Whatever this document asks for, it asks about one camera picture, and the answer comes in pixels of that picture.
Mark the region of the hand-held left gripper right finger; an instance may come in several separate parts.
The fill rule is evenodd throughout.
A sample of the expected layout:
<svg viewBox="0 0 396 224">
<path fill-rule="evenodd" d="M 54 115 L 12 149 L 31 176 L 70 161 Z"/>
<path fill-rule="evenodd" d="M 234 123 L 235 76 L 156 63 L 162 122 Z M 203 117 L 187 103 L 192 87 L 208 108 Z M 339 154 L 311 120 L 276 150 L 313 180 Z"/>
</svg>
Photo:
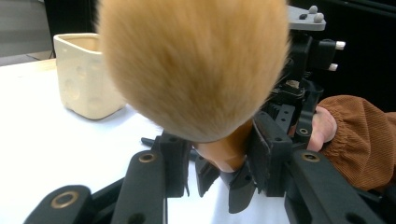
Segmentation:
<svg viewBox="0 0 396 224">
<path fill-rule="evenodd" d="M 260 112 L 247 151 L 257 189 L 285 198 L 290 224 L 386 224 L 377 198 L 351 187 L 327 158 L 304 148 L 312 128 L 298 133 L 303 137 L 294 144 L 278 121 Z"/>
</svg>

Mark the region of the black curtain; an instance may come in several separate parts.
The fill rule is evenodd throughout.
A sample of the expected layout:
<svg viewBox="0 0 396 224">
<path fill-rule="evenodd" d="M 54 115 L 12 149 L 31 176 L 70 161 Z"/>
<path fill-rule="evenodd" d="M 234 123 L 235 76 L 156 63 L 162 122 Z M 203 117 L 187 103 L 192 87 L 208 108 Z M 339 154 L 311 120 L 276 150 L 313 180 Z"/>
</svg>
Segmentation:
<svg viewBox="0 0 396 224">
<path fill-rule="evenodd" d="M 384 111 L 396 111 L 396 0 L 290 0 L 295 7 L 318 7 L 326 28 L 315 39 L 344 41 L 334 72 L 316 69 L 312 79 L 326 97 L 362 97 Z"/>
<path fill-rule="evenodd" d="M 44 0 L 51 35 L 95 33 L 99 0 Z"/>
</svg>

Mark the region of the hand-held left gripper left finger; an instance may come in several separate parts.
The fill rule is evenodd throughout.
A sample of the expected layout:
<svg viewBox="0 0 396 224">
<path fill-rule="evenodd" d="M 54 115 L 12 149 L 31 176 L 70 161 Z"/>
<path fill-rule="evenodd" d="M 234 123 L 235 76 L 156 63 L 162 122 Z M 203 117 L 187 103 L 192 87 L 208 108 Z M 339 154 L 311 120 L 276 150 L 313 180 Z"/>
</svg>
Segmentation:
<svg viewBox="0 0 396 224">
<path fill-rule="evenodd" d="M 191 143 L 170 133 L 130 160 L 110 224 L 167 224 L 167 199 L 188 189 Z"/>
</svg>

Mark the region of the wooden table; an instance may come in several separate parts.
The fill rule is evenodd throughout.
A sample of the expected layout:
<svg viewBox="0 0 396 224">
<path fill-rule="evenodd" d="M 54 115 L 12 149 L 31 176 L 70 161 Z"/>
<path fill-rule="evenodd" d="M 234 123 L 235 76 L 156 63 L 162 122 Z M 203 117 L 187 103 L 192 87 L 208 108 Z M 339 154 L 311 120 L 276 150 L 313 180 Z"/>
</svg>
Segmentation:
<svg viewBox="0 0 396 224">
<path fill-rule="evenodd" d="M 29 63 L 18 63 L 0 66 L 0 78 L 23 77 L 25 75 L 42 74 L 45 72 L 56 71 L 56 60 L 48 59 Z"/>
</svg>

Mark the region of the makeup brush black handle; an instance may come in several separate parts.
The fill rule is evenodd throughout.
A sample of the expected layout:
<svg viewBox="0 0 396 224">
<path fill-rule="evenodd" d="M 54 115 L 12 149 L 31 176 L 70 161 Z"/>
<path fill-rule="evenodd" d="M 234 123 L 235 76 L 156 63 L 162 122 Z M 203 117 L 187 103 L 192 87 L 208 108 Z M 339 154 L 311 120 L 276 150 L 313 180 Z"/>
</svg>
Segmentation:
<svg viewBox="0 0 396 224">
<path fill-rule="evenodd" d="M 101 0 L 108 72 L 129 105 L 231 173 L 289 52 L 286 0 Z"/>
</svg>

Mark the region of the cream square brush holder cup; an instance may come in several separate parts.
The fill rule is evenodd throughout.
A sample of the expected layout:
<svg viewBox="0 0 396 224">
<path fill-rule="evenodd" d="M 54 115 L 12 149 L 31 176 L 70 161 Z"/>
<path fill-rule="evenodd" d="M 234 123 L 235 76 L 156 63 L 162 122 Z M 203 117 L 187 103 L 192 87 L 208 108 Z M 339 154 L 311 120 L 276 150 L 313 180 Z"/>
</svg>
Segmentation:
<svg viewBox="0 0 396 224">
<path fill-rule="evenodd" d="M 98 34 L 55 35 L 53 44 L 60 98 L 66 108 L 86 119 L 103 119 L 125 107 L 106 72 Z"/>
</svg>

